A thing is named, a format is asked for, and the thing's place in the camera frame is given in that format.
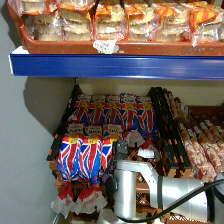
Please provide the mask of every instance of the grey wall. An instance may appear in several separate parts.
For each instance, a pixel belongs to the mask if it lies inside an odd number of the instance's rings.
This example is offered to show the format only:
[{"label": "grey wall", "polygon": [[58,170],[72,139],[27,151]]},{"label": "grey wall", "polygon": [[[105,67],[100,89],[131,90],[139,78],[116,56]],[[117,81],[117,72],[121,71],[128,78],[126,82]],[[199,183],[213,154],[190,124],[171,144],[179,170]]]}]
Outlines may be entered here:
[{"label": "grey wall", "polygon": [[10,74],[8,54],[19,46],[7,7],[0,3],[0,223],[48,224],[56,197],[46,156],[74,79]]}]

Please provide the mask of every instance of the orange tray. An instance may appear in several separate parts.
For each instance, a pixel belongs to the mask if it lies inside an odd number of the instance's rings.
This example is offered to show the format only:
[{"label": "orange tray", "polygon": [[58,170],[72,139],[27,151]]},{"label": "orange tray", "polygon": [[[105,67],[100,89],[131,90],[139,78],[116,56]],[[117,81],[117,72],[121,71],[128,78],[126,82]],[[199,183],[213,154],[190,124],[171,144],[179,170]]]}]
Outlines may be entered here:
[{"label": "orange tray", "polygon": [[[15,23],[22,46],[32,54],[98,54],[93,41],[38,41],[28,34],[24,20],[19,17],[6,0],[8,10]],[[125,55],[172,55],[172,56],[224,56],[224,42],[200,43],[196,47],[191,42],[126,42],[116,43],[118,54]]]}]

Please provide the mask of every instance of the shelf label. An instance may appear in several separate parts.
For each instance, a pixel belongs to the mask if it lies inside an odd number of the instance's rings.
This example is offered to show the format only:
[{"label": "shelf label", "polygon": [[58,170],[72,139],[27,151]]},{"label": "shelf label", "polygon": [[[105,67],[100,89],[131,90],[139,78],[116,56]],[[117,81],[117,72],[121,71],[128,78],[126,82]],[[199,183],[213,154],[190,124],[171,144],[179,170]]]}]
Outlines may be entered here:
[{"label": "shelf label", "polygon": [[100,53],[113,54],[116,52],[116,42],[117,40],[95,40],[93,47]]}]

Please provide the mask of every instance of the metal shelf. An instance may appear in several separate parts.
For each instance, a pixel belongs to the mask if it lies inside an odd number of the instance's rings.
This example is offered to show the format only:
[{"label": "metal shelf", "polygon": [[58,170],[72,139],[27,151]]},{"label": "metal shelf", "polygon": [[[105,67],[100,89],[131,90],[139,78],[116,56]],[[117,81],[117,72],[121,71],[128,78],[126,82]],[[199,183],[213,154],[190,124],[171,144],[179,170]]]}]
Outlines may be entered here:
[{"label": "metal shelf", "polygon": [[15,76],[224,80],[224,56],[144,56],[29,54],[9,55]]}]

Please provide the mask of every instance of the union jack flag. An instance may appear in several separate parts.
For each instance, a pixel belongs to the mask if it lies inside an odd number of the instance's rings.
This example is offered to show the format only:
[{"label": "union jack flag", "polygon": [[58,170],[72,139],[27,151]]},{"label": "union jack flag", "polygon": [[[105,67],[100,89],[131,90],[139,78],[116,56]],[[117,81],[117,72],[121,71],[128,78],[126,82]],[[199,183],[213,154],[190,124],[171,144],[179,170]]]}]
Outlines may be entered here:
[{"label": "union jack flag", "polygon": [[124,130],[137,130],[139,125],[136,96],[133,94],[121,94],[120,98]]},{"label": "union jack flag", "polygon": [[150,97],[137,97],[139,132],[144,139],[158,135],[155,110]]},{"label": "union jack flag", "polygon": [[105,101],[104,124],[121,124],[121,103],[119,96],[107,95]]},{"label": "union jack flag", "polygon": [[89,124],[103,125],[104,122],[105,96],[93,95],[89,105]]},{"label": "union jack flag", "polygon": [[77,200],[76,214],[82,210],[84,202],[91,198],[92,194],[99,191],[99,179],[98,172],[100,169],[100,151],[102,147],[102,129],[101,127],[89,126],[83,140],[83,144],[80,148],[79,154],[79,181],[85,186],[80,192]]},{"label": "union jack flag", "polygon": [[103,170],[106,170],[107,164],[112,155],[113,141],[123,140],[122,129],[120,125],[105,125],[103,135],[103,147],[101,152],[101,162]]},{"label": "union jack flag", "polygon": [[51,208],[57,214],[62,213],[65,218],[68,216],[69,211],[73,211],[75,207],[71,182],[78,180],[78,155],[82,141],[82,133],[64,135],[58,155],[57,166],[65,185],[52,202]]},{"label": "union jack flag", "polygon": [[85,94],[78,95],[78,98],[74,105],[74,112],[72,116],[70,116],[69,118],[70,122],[73,122],[76,124],[88,123],[88,119],[89,119],[88,111],[89,111],[90,99],[91,99],[91,96],[89,95],[85,95]]}]

